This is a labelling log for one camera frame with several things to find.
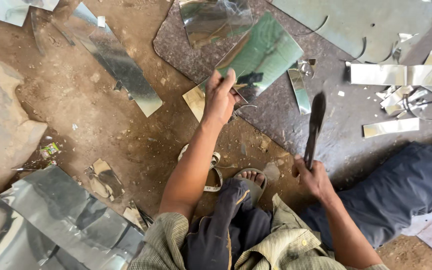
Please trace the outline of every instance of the hand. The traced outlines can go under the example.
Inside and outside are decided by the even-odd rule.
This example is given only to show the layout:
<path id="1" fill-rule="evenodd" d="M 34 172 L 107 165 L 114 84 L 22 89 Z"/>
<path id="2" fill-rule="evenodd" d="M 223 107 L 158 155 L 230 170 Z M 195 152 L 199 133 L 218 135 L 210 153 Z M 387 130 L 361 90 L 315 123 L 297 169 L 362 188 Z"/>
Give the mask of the hand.
<path id="1" fill-rule="evenodd" d="M 322 162 L 314 160 L 312 171 L 309 171 L 303 158 L 296 155 L 292 171 L 293 177 L 300 175 L 300 180 L 318 200 L 323 201 L 336 194 Z"/>
<path id="2" fill-rule="evenodd" d="M 225 78 L 214 70 L 206 82 L 206 102 L 201 122 L 215 122 L 223 127 L 233 114 L 234 104 L 241 96 L 232 89 L 236 81 L 236 74 L 232 68 L 228 69 Z"/>

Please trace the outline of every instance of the man's right hand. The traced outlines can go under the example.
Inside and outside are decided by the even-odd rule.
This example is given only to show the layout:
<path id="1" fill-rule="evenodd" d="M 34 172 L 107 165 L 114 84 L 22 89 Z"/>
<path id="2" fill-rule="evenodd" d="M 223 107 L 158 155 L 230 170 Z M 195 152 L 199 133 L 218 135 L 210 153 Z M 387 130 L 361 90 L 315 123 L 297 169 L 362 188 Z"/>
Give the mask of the man's right hand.
<path id="1" fill-rule="evenodd" d="M 312 164 L 312 171 L 306 168 L 306 163 L 300 155 L 294 156 L 292 168 L 293 177 L 300 176 L 300 181 L 308 187 L 309 192 L 321 202 L 333 197 L 334 191 L 329 181 L 325 166 L 322 162 L 315 160 Z"/>

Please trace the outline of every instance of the dirt floor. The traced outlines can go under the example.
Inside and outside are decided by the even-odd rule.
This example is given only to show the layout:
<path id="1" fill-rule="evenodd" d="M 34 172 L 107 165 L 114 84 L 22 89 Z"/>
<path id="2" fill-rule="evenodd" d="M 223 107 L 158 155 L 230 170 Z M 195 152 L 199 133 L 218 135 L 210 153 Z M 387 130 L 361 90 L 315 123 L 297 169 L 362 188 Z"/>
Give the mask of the dirt floor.
<path id="1" fill-rule="evenodd" d="M 53 12 L 56 21 L 63 25 L 78 3 L 79 0 L 61 0 Z M 57 144 L 62 151 L 55 159 L 59 166 L 89 189 L 84 169 L 99 158 L 105 160 L 123 182 L 126 193 L 112 203 L 100 199 L 120 214 L 130 200 L 135 200 L 154 216 L 177 156 L 198 125 L 182 97 L 195 84 L 160 59 L 152 46 L 172 2 L 84 3 L 94 15 L 106 17 L 106 23 L 163 100 L 163 106 L 149 118 L 134 101 L 128 100 L 126 93 L 112 90 L 114 79 L 80 42 L 75 40 L 76 46 L 70 46 L 50 23 L 39 22 L 43 25 L 46 51 L 46 56 L 41 57 L 29 16 L 23 27 L 0 21 L 0 60 L 23 75 L 24 84 L 17 88 L 17 96 L 31 119 L 48 123 L 50 128 L 41 145 Z M 73 124 L 78 126 L 76 130 L 72 129 Z M 221 154 L 219 166 L 232 167 L 221 169 L 224 177 L 245 167 L 265 170 L 270 181 L 261 200 L 263 208 L 271 208 L 274 193 L 279 193 L 296 211 L 313 202 L 291 177 L 291 155 L 248 122 L 238 118 L 226 125 L 215 151 Z M 37 162 L 30 168 L 47 164 L 37 152 L 27 164 L 33 161 Z M 210 172 L 207 185 L 216 184 L 215 176 L 214 171 Z M 195 216 L 209 212 L 216 196 L 217 193 L 205 193 Z M 432 249 L 416 237 L 398 237 L 378 252 L 394 270 L 432 269 Z"/>

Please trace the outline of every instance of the fingers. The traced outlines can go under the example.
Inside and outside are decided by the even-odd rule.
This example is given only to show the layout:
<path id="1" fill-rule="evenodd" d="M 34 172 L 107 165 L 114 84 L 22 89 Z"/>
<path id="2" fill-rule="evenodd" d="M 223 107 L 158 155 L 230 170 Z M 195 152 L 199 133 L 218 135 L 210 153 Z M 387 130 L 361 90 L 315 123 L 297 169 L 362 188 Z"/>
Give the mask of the fingers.
<path id="1" fill-rule="evenodd" d="M 206 90 L 213 90 L 217 88 L 222 78 L 223 76 L 221 76 L 218 70 L 213 70 L 213 74 L 211 74 L 211 77 L 209 77 L 209 79 L 206 81 Z"/>
<path id="2" fill-rule="evenodd" d="M 311 175 L 311 172 L 306 168 L 306 163 L 304 162 L 303 158 L 300 155 L 294 156 L 294 165 L 293 165 L 293 176 L 295 175 L 295 172 L 299 173 L 301 177 L 305 177 L 308 175 Z"/>
<path id="3" fill-rule="evenodd" d="M 234 69 L 229 68 L 227 70 L 227 74 L 226 77 L 224 78 L 224 81 L 219 85 L 220 91 L 222 91 L 223 93 L 229 93 L 235 81 L 236 81 L 236 73 L 234 72 Z"/>
<path id="4" fill-rule="evenodd" d="M 318 160 L 314 160 L 312 162 L 312 170 L 315 174 L 326 173 L 325 165 L 321 161 L 318 161 Z"/>
<path id="5" fill-rule="evenodd" d="M 240 102 L 240 101 L 243 100 L 243 98 L 233 88 L 231 88 L 231 90 L 229 91 L 229 93 L 233 96 L 234 103 L 238 103 L 238 102 Z"/>

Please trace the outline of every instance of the sandal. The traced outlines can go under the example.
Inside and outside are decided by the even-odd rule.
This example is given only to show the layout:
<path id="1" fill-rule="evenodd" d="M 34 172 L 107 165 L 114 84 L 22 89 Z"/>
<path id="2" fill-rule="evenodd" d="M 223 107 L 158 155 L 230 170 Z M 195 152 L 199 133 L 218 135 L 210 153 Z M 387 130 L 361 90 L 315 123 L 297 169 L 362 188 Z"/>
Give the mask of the sandal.
<path id="1" fill-rule="evenodd" d="M 254 181 L 251 181 L 251 180 L 249 180 L 247 178 L 238 177 L 238 175 L 242 175 L 243 172 L 248 172 L 248 171 L 254 171 L 254 172 L 257 172 L 258 174 L 264 176 L 264 180 L 262 181 L 261 186 L 256 185 L 256 183 Z M 258 169 L 255 169 L 255 168 L 246 168 L 246 169 L 240 170 L 237 174 L 234 175 L 233 178 L 236 178 L 236 179 L 239 179 L 239 180 L 242 180 L 242 181 L 246 182 L 246 184 L 249 187 L 249 192 L 251 193 L 251 202 L 252 202 L 252 205 L 255 207 L 258 204 L 259 199 L 261 198 L 261 196 L 263 195 L 263 192 L 266 189 L 266 185 L 268 183 L 268 178 L 266 177 L 266 175 L 262 171 L 260 171 Z"/>

